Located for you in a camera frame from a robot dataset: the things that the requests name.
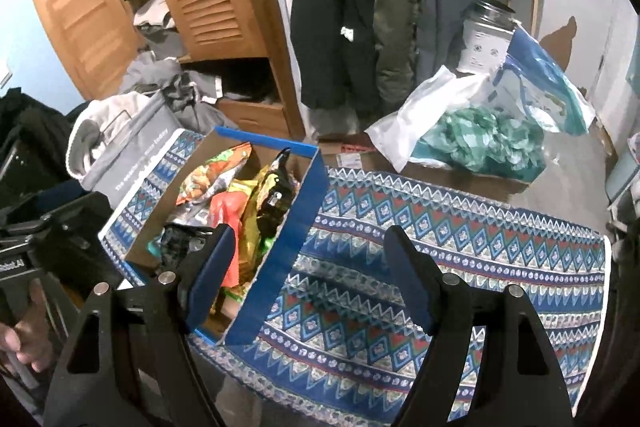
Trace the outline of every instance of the human hand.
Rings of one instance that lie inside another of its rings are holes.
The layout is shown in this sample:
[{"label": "human hand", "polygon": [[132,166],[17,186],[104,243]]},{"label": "human hand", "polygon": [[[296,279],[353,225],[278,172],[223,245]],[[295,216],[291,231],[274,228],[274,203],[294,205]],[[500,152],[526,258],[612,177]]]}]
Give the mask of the human hand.
[{"label": "human hand", "polygon": [[15,353],[19,362],[31,364],[36,373],[44,371],[53,359],[53,345],[49,340],[49,322],[44,290],[39,280],[29,285],[31,304],[24,317],[13,328],[0,323],[0,360],[13,372],[7,353]]}]

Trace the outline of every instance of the blue cardboard box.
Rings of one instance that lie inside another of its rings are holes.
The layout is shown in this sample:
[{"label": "blue cardboard box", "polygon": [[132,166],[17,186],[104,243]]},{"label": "blue cardboard box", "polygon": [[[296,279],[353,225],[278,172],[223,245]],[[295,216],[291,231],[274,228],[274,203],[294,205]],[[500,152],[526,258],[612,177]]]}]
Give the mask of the blue cardboard box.
[{"label": "blue cardboard box", "polygon": [[212,156],[247,141],[253,152],[245,167],[249,172],[243,173],[251,176],[252,169],[253,174],[257,173],[279,151],[289,147],[289,168],[301,185],[236,318],[231,324],[210,319],[199,328],[212,340],[229,346],[255,340],[314,222],[329,185],[318,147],[227,128],[216,128],[205,137],[180,130],[169,138],[161,153],[149,159],[134,187],[98,235],[120,269],[137,284],[144,284],[148,277],[140,268],[153,269],[159,262],[146,246],[162,231],[174,210],[183,179]]}]

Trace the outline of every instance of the light blue wall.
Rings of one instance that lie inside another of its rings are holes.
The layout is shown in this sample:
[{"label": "light blue wall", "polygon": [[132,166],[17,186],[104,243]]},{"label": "light blue wall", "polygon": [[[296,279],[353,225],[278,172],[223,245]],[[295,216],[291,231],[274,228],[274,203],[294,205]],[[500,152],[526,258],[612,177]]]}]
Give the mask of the light blue wall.
[{"label": "light blue wall", "polygon": [[0,25],[0,60],[6,60],[14,74],[0,96],[21,87],[63,114],[83,102],[51,47],[33,0],[0,0]]}]

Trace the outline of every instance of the white wall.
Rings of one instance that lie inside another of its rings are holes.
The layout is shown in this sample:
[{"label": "white wall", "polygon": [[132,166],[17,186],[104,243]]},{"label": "white wall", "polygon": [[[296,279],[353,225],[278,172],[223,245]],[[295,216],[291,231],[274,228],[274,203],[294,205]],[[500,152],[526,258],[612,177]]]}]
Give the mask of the white wall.
[{"label": "white wall", "polygon": [[633,6],[629,0],[615,0],[607,52],[589,99],[618,154],[626,147],[640,108],[640,99],[626,79],[637,34],[638,15]]},{"label": "white wall", "polygon": [[0,21],[0,58],[14,74],[0,96],[11,87],[21,87],[63,114],[84,102],[51,47],[33,0],[0,0]]},{"label": "white wall", "polygon": [[575,17],[577,31],[566,76],[575,86],[584,87],[587,96],[598,79],[598,69],[613,32],[612,22],[617,0],[543,0],[538,40],[567,24]]}]

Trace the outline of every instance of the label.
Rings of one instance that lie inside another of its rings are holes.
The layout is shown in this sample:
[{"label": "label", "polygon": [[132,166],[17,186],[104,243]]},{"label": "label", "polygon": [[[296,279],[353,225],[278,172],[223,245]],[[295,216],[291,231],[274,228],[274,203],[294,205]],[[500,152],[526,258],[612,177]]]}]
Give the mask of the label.
[{"label": "label", "polygon": [[222,98],[222,78],[216,77],[216,98]]},{"label": "label", "polygon": [[353,29],[347,28],[345,26],[340,30],[340,35],[344,35],[344,37],[349,41],[353,42]]},{"label": "label", "polygon": [[362,159],[357,152],[343,152],[336,155],[338,167],[343,169],[362,169]]},{"label": "label", "polygon": [[15,270],[16,268],[24,268],[24,261],[19,257],[18,259],[8,261],[7,263],[0,263],[0,272],[8,272],[10,270]]}]

